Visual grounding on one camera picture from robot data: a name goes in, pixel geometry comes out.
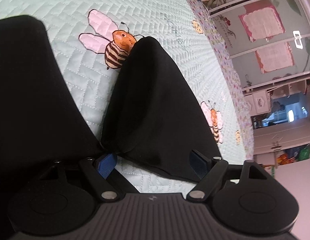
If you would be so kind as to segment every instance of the orange bee head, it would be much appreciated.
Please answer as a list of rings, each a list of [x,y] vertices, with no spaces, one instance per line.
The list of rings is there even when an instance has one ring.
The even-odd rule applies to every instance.
[[[211,109],[211,119],[213,122],[213,126],[217,126],[217,112],[214,108]]]
[[[114,31],[113,39],[117,46],[127,51],[128,53],[131,52],[131,49],[136,43],[136,39],[134,38],[134,36],[125,31]]]

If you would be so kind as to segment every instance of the black fabric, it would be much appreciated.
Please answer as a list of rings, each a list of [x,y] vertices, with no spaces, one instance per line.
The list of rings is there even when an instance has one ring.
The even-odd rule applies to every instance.
[[[101,155],[55,61],[45,26],[0,20],[0,178],[54,159]]]
[[[107,108],[102,144],[164,177],[199,181],[189,153],[220,152],[205,116],[172,58],[154,38],[125,60]]]

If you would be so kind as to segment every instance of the bed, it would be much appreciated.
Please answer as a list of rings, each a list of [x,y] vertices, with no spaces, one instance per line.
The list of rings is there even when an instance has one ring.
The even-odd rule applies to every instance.
[[[79,40],[81,33],[94,31],[88,18],[92,10],[106,15],[125,32],[156,38],[180,68],[204,112],[212,108],[219,111],[222,125],[217,144],[223,158],[230,164],[252,159],[252,124],[240,80],[225,42],[202,3],[197,0],[0,0],[0,19],[28,14],[44,22],[71,95],[99,139],[119,70],[108,69],[105,55],[86,49]],[[159,177],[125,159],[119,159],[116,169],[143,193],[185,195],[194,187],[192,183]]]

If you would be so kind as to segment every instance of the ribbed gray panel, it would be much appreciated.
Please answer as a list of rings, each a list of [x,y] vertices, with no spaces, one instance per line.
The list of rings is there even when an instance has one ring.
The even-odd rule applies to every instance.
[[[18,233],[11,240],[295,240],[289,234],[257,238],[242,236],[217,223],[203,204],[182,194],[127,194],[102,204],[81,228],[60,236]]]

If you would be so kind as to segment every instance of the bee print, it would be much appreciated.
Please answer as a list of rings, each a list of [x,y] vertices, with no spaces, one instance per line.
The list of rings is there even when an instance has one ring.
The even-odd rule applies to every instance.
[[[235,132],[235,138],[236,138],[236,145],[239,145],[241,142],[241,132],[239,130]]]
[[[223,128],[223,120],[221,112],[216,111],[213,107],[208,107],[205,102],[202,102],[200,107],[205,115],[206,121],[212,131],[216,143],[223,143],[223,135],[221,133],[221,129]]]
[[[195,31],[198,33],[198,34],[203,34],[203,29],[202,27],[200,26],[199,22],[197,21],[197,19],[195,18],[194,20],[192,20],[192,25],[195,29]]]
[[[118,30],[115,22],[97,10],[89,12],[88,23],[96,35],[81,33],[79,35],[80,42],[86,49],[96,54],[105,54],[107,69],[121,68],[136,43],[135,36],[129,33],[127,26],[127,32]]]

